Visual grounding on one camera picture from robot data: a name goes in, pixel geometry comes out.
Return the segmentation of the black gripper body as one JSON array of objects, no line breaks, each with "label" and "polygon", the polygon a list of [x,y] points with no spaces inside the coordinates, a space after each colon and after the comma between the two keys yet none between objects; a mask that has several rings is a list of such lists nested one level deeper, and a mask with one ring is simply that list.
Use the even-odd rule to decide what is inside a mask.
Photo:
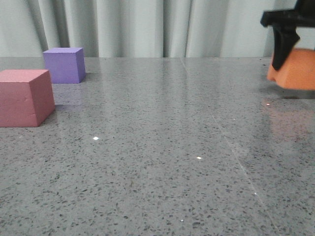
[{"label": "black gripper body", "polygon": [[284,25],[315,27],[315,1],[298,0],[293,9],[264,11],[260,23],[264,26]]}]

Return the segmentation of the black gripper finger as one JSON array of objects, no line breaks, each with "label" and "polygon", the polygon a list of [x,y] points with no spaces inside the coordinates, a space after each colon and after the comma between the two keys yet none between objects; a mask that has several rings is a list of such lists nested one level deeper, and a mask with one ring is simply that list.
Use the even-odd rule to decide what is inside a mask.
[{"label": "black gripper finger", "polygon": [[300,40],[295,26],[273,25],[274,53],[273,68],[278,71],[284,64],[286,58],[295,44]]}]

